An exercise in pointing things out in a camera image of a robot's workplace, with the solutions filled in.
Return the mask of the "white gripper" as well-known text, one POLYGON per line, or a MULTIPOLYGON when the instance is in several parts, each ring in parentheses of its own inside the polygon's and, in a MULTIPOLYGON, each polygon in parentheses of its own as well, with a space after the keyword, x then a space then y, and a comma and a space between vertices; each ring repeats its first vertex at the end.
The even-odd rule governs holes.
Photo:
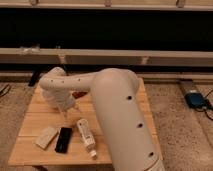
POLYGON ((65 124, 68 124, 67 110, 75 106, 74 96, 66 90, 42 90, 42 96, 51 108, 58 108, 65 124))

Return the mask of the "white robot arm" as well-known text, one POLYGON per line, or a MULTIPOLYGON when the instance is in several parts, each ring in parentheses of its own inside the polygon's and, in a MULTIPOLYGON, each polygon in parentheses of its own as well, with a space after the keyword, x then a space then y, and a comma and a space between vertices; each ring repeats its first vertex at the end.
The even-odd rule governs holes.
POLYGON ((56 67, 41 77, 39 85, 60 105, 67 103, 70 91, 91 94, 115 171, 165 171, 136 98, 140 81, 134 72, 108 68, 65 76, 56 67))

